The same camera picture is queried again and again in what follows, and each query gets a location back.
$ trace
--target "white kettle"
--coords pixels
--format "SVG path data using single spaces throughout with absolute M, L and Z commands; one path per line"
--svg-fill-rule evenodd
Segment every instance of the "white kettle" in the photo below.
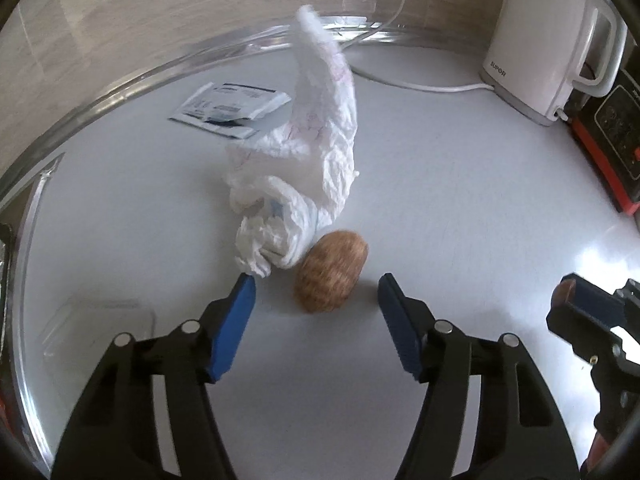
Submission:
M 610 23 L 594 78 L 580 76 L 598 14 Z M 605 0 L 504 0 L 482 79 L 540 124 L 565 117 L 572 90 L 603 97 L 610 90 L 625 46 L 626 25 Z

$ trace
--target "supor logo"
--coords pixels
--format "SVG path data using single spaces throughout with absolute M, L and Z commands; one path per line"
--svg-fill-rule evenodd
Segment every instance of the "supor logo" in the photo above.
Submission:
M 491 67 L 495 68 L 498 71 L 498 74 L 500 74 L 502 77 L 504 77 L 507 74 L 503 69 L 497 66 L 493 61 L 491 62 Z

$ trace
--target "power cord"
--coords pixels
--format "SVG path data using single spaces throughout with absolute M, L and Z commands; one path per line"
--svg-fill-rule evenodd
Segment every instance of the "power cord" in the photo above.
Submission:
M 355 44 L 360 43 L 363 40 L 366 40 L 367 38 L 370 38 L 371 36 L 373 36 L 374 34 L 379 32 L 383 28 L 386 28 L 389 25 L 391 25 L 396 20 L 396 18 L 400 15 L 400 13 L 402 12 L 402 9 L 404 8 L 405 1 L 406 0 L 400 0 L 400 5 L 398 6 L 398 10 L 396 10 L 394 15 L 391 18 L 389 18 L 388 20 L 386 20 L 386 22 L 381 23 L 379 26 L 377 26 L 373 30 L 370 30 L 369 32 L 363 32 L 362 34 L 360 34 L 359 36 L 356 36 L 352 40 L 346 41 L 345 43 L 342 44 L 342 50 L 346 50 L 350 46 L 353 46 Z M 359 76 L 365 77 L 366 79 L 370 79 L 372 81 L 376 81 L 378 83 L 382 83 L 382 84 L 389 85 L 389 86 L 395 86 L 397 88 L 406 88 L 406 89 L 409 89 L 409 90 L 417 90 L 417 91 L 420 91 L 420 92 L 453 93 L 453 92 L 467 92 L 469 90 L 479 90 L 479 89 L 492 90 L 492 91 L 494 90 L 493 86 L 488 85 L 486 83 L 472 83 L 472 84 L 469 84 L 469 85 L 461 85 L 461 86 L 418 85 L 418 84 L 414 84 L 414 83 L 407 83 L 405 81 L 396 81 L 396 80 L 391 80 L 391 79 L 384 79 L 384 78 L 382 78 L 380 76 L 372 74 L 371 72 L 368 72 L 366 70 L 363 70 L 361 68 L 353 66 L 352 64 L 350 64 L 350 67 L 351 67 L 351 71 L 354 74 L 357 74 Z

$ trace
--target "potato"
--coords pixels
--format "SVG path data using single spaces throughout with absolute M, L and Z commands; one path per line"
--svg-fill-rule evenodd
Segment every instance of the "potato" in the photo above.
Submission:
M 298 268 L 296 301 L 308 312 L 342 306 L 358 282 L 369 246 L 351 231 L 334 231 L 318 240 Z

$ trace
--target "silver screw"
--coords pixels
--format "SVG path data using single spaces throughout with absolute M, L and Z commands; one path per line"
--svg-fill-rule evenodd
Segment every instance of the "silver screw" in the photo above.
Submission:
M 445 319 L 437 320 L 433 327 L 441 334 L 450 334 L 453 332 L 453 325 Z
M 195 319 L 190 319 L 182 324 L 182 331 L 185 334 L 195 334 L 198 330 L 200 330 L 200 323 Z
M 126 332 L 123 332 L 122 334 L 118 334 L 114 339 L 113 339 L 113 344 L 116 346 L 126 346 L 131 342 L 131 334 L 127 334 Z
M 502 340 L 505 345 L 510 346 L 511 348 L 516 348 L 516 346 L 520 344 L 520 340 L 515 334 L 505 334 L 502 336 Z

